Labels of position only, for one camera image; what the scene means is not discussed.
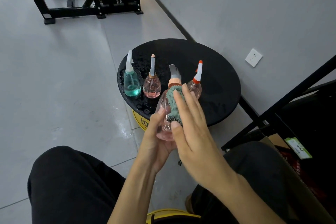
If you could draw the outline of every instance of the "round black table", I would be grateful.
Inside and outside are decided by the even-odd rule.
[[[124,93],[123,78],[126,58],[121,61],[117,73],[118,87],[126,103],[140,116],[149,120],[155,113],[160,96],[149,99],[143,93],[144,80],[151,67],[151,55],[155,54],[155,71],[161,81],[163,93],[170,79],[169,65],[180,71],[182,83],[187,83],[196,74],[198,61],[203,61],[201,78],[202,94],[199,103],[203,108],[208,126],[215,125],[228,117],[236,108],[240,98],[240,81],[232,65],[219,53],[202,44],[184,39],[158,39],[133,49],[133,68],[139,76],[141,94],[129,97]]]

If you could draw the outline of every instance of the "wall outlet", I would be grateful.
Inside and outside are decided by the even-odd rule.
[[[262,57],[263,57],[263,56],[262,56],[259,52],[257,52],[255,49],[252,49],[252,50],[250,51],[249,55],[247,55],[247,57],[246,57],[245,60],[246,60],[251,66],[255,67],[255,66],[258,64],[259,60],[261,60]]]

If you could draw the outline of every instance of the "floor tile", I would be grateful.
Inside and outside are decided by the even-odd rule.
[[[32,208],[29,199],[0,209],[1,224],[31,224]]]
[[[251,122],[251,118],[238,104],[229,117],[209,127],[209,130],[217,146],[220,148]]]
[[[193,192],[197,183],[188,174],[177,150],[170,153],[167,162],[156,176],[152,192],[154,210],[162,208],[186,209],[184,201]]]
[[[144,137],[144,133],[145,131],[142,128],[133,129],[134,139],[138,150],[141,145],[142,138]]]
[[[33,0],[0,0],[0,208],[27,197],[35,159],[68,145],[112,166],[137,155],[95,16],[44,25]]]
[[[112,14],[101,20],[118,70],[129,50],[162,38],[185,39],[155,0],[141,0],[142,15]]]
[[[133,114],[132,108],[129,107],[129,105],[127,103],[125,103],[125,105],[126,105],[126,110],[127,110],[127,114],[128,114],[128,117],[129,117],[129,121],[131,123],[131,128],[132,129],[139,128],[140,125],[137,123],[137,121],[134,118],[134,114]]]
[[[121,174],[123,177],[127,177],[129,171],[131,170],[131,167],[134,163],[135,158],[127,160],[123,163],[120,163],[116,166],[111,167],[113,170],[117,171],[119,174]]]

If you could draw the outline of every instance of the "green cloth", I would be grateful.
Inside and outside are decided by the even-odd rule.
[[[173,120],[177,121],[179,124],[182,126],[182,120],[179,114],[179,110],[177,109],[177,105],[173,96],[174,90],[177,90],[179,94],[182,96],[184,100],[184,96],[182,93],[182,86],[172,86],[168,91],[167,91],[167,100],[170,105],[171,112],[170,114],[167,115],[167,121],[172,122]]]

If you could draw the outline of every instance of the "shoe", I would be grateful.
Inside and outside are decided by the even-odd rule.
[[[195,214],[191,205],[191,194],[185,198],[185,208],[188,213]]]

